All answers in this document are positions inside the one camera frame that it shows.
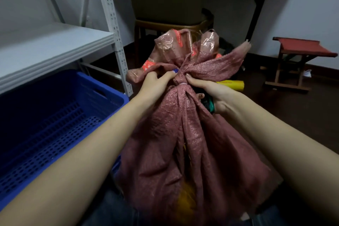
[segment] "white shelf board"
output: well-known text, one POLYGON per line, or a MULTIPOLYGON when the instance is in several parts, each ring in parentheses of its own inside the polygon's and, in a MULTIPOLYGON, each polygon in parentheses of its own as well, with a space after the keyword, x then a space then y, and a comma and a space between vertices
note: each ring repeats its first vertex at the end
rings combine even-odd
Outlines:
POLYGON ((53 22, 0 35, 0 94, 114 43, 114 33, 53 22))

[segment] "plastic crate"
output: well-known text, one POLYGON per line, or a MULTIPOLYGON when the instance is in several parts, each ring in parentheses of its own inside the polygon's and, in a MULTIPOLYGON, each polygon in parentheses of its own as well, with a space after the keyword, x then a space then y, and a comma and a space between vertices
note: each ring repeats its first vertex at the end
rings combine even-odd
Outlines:
POLYGON ((0 211, 128 101, 74 70, 0 96, 0 211))

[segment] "yellow object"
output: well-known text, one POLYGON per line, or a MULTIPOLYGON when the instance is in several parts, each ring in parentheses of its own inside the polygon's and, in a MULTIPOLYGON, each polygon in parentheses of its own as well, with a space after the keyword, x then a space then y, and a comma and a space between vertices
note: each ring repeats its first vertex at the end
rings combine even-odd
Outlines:
POLYGON ((236 91, 240 91, 242 92, 244 90, 244 82, 243 81, 231 81, 231 80, 225 80, 225 81, 222 81, 222 82, 217 82, 221 85, 225 85, 231 89, 234 89, 236 91))

